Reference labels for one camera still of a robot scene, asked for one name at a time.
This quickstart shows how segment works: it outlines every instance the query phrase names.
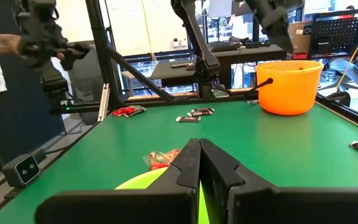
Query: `lime green object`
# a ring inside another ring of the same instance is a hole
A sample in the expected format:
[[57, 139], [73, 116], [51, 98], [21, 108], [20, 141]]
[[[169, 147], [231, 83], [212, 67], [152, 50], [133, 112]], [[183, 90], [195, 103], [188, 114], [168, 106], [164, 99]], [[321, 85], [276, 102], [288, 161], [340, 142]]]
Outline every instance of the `lime green object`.
[[[128, 180], [116, 188], [119, 189], [146, 189], [152, 182], [159, 178], [167, 168], [153, 170]], [[206, 210], [203, 188], [200, 184], [200, 204], [198, 205], [198, 224], [209, 224]]]
[[[215, 109], [199, 123], [176, 118]], [[299, 116], [278, 116], [241, 101], [161, 106], [131, 118], [108, 116], [0, 210], [0, 223], [34, 223], [37, 206], [65, 190], [115, 189], [149, 170], [152, 151], [206, 138], [281, 187], [358, 187], [358, 126], [315, 104]]]

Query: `cardboard box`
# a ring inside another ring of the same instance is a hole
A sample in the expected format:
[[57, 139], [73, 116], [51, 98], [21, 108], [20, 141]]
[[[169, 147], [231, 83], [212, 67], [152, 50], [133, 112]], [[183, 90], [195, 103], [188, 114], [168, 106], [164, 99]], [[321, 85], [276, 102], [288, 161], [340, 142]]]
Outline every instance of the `cardboard box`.
[[307, 54], [309, 52], [311, 22], [291, 23], [288, 34], [291, 37], [294, 54]]

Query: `bucket handle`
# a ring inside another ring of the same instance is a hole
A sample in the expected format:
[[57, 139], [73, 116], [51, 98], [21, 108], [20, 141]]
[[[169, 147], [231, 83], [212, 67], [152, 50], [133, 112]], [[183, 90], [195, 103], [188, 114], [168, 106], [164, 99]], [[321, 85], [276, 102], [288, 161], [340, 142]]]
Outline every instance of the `bucket handle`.
[[265, 85], [268, 84], [272, 84], [273, 83], [273, 78], [268, 78], [266, 81], [262, 82], [261, 84], [253, 87], [251, 90], [249, 90], [250, 92], [255, 91], [256, 89], [259, 89], [260, 87], [263, 87]]

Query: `candy wrapper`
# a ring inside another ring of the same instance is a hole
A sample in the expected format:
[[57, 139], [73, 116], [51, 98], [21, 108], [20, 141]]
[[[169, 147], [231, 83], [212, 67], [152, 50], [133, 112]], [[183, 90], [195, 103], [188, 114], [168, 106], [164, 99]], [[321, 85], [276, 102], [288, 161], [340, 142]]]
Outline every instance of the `candy wrapper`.
[[151, 168], [151, 170], [156, 170], [168, 167], [179, 153], [180, 149], [173, 149], [167, 153], [151, 152], [148, 156], [143, 157], [143, 160]]
[[128, 118], [143, 111], [146, 111], [146, 108], [144, 108], [143, 106], [128, 106], [115, 110], [111, 114], [114, 116], [125, 116]]

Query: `green table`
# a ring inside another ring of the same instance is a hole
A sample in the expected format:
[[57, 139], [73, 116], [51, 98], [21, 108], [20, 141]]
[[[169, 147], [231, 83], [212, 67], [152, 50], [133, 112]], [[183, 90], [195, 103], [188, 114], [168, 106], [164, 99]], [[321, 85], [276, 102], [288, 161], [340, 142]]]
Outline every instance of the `green table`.
[[[194, 108], [216, 111], [200, 123], [177, 123]], [[109, 116], [32, 185], [0, 210], [0, 223], [33, 223], [37, 206], [64, 190], [114, 189], [149, 168], [151, 151], [206, 138], [281, 187], [358, 187], [358, 126], [315, 104], [300, 116], [277, 116], [244, 102], [149, 108], [131, 118]]]

